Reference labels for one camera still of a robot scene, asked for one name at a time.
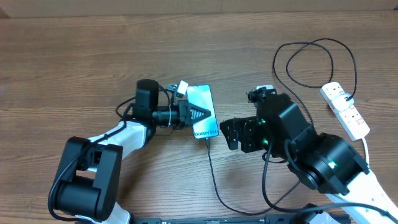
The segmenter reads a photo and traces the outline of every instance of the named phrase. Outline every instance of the black electrical cord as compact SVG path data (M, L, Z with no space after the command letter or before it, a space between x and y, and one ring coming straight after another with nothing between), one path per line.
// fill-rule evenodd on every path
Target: black electrical cord
M128 101L131 101L131 100L133 100L133 99L134 99L134 97L131 98L131 99L129 99L129 100L127 100L127 101L125 101L125 102L123 102L123 103L121 103L118 107L122 106L123 104L126 104ZM126 120L125 120L125 117L127 116L128 112L129 112L129 110L132 108L132 106L133 106L133 104L131 103L129 106L127 106L126 110L124 111L124 113L123 113L123 115L122 115L124 124L123 124L123 126L122 126L121 128L115 130L115 131L112 132L112 133L105 134L103 137L101 137L101 138L99 138L99 139L97 139L97 140L95 140L95 141L89 143L89 145L87 145L85 148L83 148L83 149L81 150L81 152L79 153L79 155L75 156L75 157L71 160L71 162L66 166L66 168L64 168L64 170L63 170L63 171L61 172L61 174L58 176L58 178L57 178L56 181L54 182L54 184L53 184L53 186L52 186L52 188L51 188L51 191L50 191L50 193L49 193L49 199L47 200L47 206L48 206L48 208L49 208L49 212L50 212L51 216L53 216L55 219L61 220L61 221L65 221L65 222L88 222L88 220L85 220L85 219L82 219L82 218L65 218L65 217L61 217L61 216L57 215L57 214L54 212L54 209L53 209L53 206L52 206L53 203L55 203L55 197L54 197L55 189L58 188L58 185L59 185L59 183L60 183L60 181L61 181L61 178L65 175L65 173L67 172L67 170L70 169L71 166L72 166L77 160L79 160L79 158L81 157L81 155L83 155L84 153L86 153L86 152L87 152L89 149L91 149L91 147L93 147L94 145L96 145L96 144L98 144L99 142L104 141L104 140L106 140L106 139L108 139L108 138L114 136L114 135L117 134L117 133L120 133L124 128L126 128L127 122L126 122Z
M162 92L164 92L164 94L166 94L167 102L168 102L167 106L170 106L170 96L169 96L169 93L167 93L167 91L170 91L170 90L166 90L161 85L159 85L159 91L162 91Z
M209 139L209 138L206 138L206 147L207 147L207 153L208 153L208 157L209 157L210 170L211 170L211 176L212 176L212 178L213 178L214 189L215 189L215 191L216 191L216 195L217 195L218 200L221 202L222 205L224 205L224 207L228 208L228 209L231 210L231 211L234 211L234 212L237 212L237 213L240 213L240 214L243 214L243 215L249 215L249 216L253 216L253 215L262 215L262 214L264 214L264 213L266 213L266 212L268 212L268 211L271 210L271 208L267 208L267 209L265 209L265 210L263 210L263 211L261 211L261 212L254 212L254 213L251 213L251 212L242 212L242 211L233 209L233 208L229 207L227 204L225 204L225 203L222 201L222 199L221 199L221 197L220 197L220 195L219 195L219 193L218 193L217 184L216 184L216 179L215 179L215 177L214 177L213 164L211 163L211 156L210 156L210 139ZM300 184L300 181L298 181L292 188L290 188L285 194L283 194L283 196L281 196L281 198L279 198L279 199L276 201L275 204L278 204L281 200L283 200L283 199L284 199L288 194L290 194L299 184Z
M176 128L172 128L172 130L168 134L155 134L155 136L169 137L173 134Z
M294 95L294 97L296 97L296 99L298 99L298 101L299 101L299 102L301 103L301 105L303 106L305 112L308 114L308 117L309 117L309 119L310 119L312 125L313 125L313 119L312 119L312 117L311 117L311 114L310 114L309 110L308 110L307 107L304 105L303 101L302 101L302 100L299 98L299 96L297 96L289 87L287 87L287 86L285 85L285 83L283 83L282 80L280 80L280 78L278 77L278 74L277 74L276 69L275 69L275 61L276 61L276 56L277 56L279 50L280 50L282 47L285 47L285 46L288 46L288 45L304 45L303 47L301 47L300 49L298 49L298 50L289 58L289 60L288 60L288 62L287 62L287 64L286 64L286 73L287 73L287 75L289 76L289 78L290 78L293 82L295 82L295 83L297 83L297 84L299 84L299 85L301 85L301 86L308 87L308 88L321 88L322 86L310 86L310 85L306 85L306 84L303 84L303 83L298 82L297 80L295 80L295 79L290 75L289 69L288 69L290 61L291 61L298 53L300 53L304 48L308 47L309 45L314 45L314 46L320 47L320 48L322 48L323 50L325 50L325 51L328 53L329 57L330 57L330 62L331 62L331 73L330 73L330 78L329 78L329 80L327 81L327 83L330 83L330 82L331 82L331 79L333 78L333 72L334 72L333 57L331 56L330 51L329 51L326 47L324 47L324 46L322 46L322 45L320 45L320 44L316 44L316 42L321 41L321 40L330 40L330 41L334 41L334 42L336 42L336 43L342 45L342 46L349 52L349 54L351 55L351 58L353 59L354 73L355 73L355 84L354 84L354 91L353 91L353 94L352 94L350 97L348 97L348 98L346 99L346 101L349 101L350 99L352 99L352 98L354 97L354 94L355 94L355 92L356 92L356 85L357 85L357 81L358 81L358 72L357 72L357 69L356 69L356 62L355 62L355 58L354 58L354 55L353 55L352 51L351 51L345 44L341 43L340 41L335 40L335 39L331 39L331 38L321 38L321 39L318 39L318 40L314 40L314 41L312 41L312 42L292 42L292 43L282 44L282 45L276 50L276 53L275 53L275 55L274 55L274 60L272 61L272 71L274 72L276 79L278 79L278 81L280 82L280 84L282 84L289 92L291 92L291 94Z
M280 208L276 206L276 203L273 204L270 202L267 196L266 192L266 178L267 178L267 168L268 168L268 162L269 162L269 157L271 155L271 150L272 148L269 148L267 151L267 158L266 158L266 163L264 165L264 172L262 173L262 196L264 197L264 200L267 202L267 204L280 212L285 212L285 213L307 213L307 212L316 212L319 210L327 210L331 208L338 208L338 207L363 207L363 208L370 208L372 210L375 210L379 212L382 216L386 216L390 218L394 223L398 223L398 220L393 217L388 211L384 211L381 208L377 208L372 205L366 205L363 203L353 203L353 202L348 202L348 203L336 203L336 204L331 204L331 205L322 205L318 207L313 207L313 208L298 208L298 209L291 209L291 208Z
M119 108L120 108L121 106L125 105L126 103L128 103L128 102L134 100L135 98L136 98L136 97L132 97L132 98L130 98L130 99L124 101L123 103L119 104L119 105L116 107L116 109L115 109L114 111L115 111L115 113L116 113L121 119L123 119L123 115L121 115L121 114L119 113Z
M287 158L287 161L289 162L289 164L297 171L301 172L301 170L299 169L299 167L297 167L296 163L293 161L292 157L290 156L289 153L289 144L290 144L290 140L289 139L285 139L284 141L284 152Z
M262 160L265 162L266 161L266 155L267 155L267 152L265 152L262 156L261 156L261 158L262 158ZM269 162L271 162L271 163L285 163L285 162L287 162L286 160L284 160L284 159L282 159L281 161L269 161Z

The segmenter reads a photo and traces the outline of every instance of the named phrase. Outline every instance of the smartphone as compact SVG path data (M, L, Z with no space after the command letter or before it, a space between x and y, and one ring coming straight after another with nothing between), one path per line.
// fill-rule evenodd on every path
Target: smartphone
M193 124L193 135L195 139L211 138L218 136L218 123L216 112L214 110L213 98L209 85L188 86L187 88L188 102L208 109L211 116Z

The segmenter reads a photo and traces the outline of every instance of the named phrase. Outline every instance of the wood grain surface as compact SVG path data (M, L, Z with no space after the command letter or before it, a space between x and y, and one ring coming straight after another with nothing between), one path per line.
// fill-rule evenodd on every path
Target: wood grain surface
M0 19L6 19L9 18L9 16L4 12L4 10L0 6Z
M11 18L393 10L396 0L0 0Z
M371 169L398 203L398 13L291 12L181 16L116 16L0 20L0 223L56 223L47 196L71 136L88 138L113 128L117 104L142 78L161 85L185 80L211 85L218 122L255 114L245 92L272 84L278 46L330 37L348 45L358 66L355 104L371 127ZM334 81L353 91L353 63L341 46L323 42L335 62ZM277 71L309 108L317 131L349 140L317 89L290 81L287 59ZM303 83L328 80L327 54L309 47L290 67ZM166 104L164 96L160 104ZM230 151L223 136L211 154L220 195L244 211L267 208L261 195L262 152ZM363 155L361 142L352 142ZM286 165L271 164L267 191L273 201L297 181ZM122 165L118 202L136 217L238 217L217 200L203 141L192 130L155 137ZM280 203L329 203L299 185Z

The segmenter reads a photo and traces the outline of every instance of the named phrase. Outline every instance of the white power strip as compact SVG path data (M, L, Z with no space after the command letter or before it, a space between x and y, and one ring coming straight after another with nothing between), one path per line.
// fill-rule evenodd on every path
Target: white power strip
M354 106L354 99L346 101L350 95L344 92L339 83L327 83L320 92L351 140L362 139L370 132L369 126Z

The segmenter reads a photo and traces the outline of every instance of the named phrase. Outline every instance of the black bracket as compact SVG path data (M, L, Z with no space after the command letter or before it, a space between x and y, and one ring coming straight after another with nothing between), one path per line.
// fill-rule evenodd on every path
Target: black bracket
M265 217L257 218L188 218L188 219L171 219L171 220L161 220L159 218L141 218L136 219L134 224L304 224L308 223L306 221L311 220L316 214L323 211L303 213L302 216L294 216L290 214L272 214L266 215ZM330 214L331 217L341 224L351 224L349 215L334 215Z
M254 137L257 129L256 121L256 117L250 117L233 118L220 123L221 132L230 150L237 150L238 142L241 142L241 150L245 153L262 149L263 145L260 145Z
M180 110L180 126L192 126L211 116L210 110L193 105L187 100L178 101L178 106Z

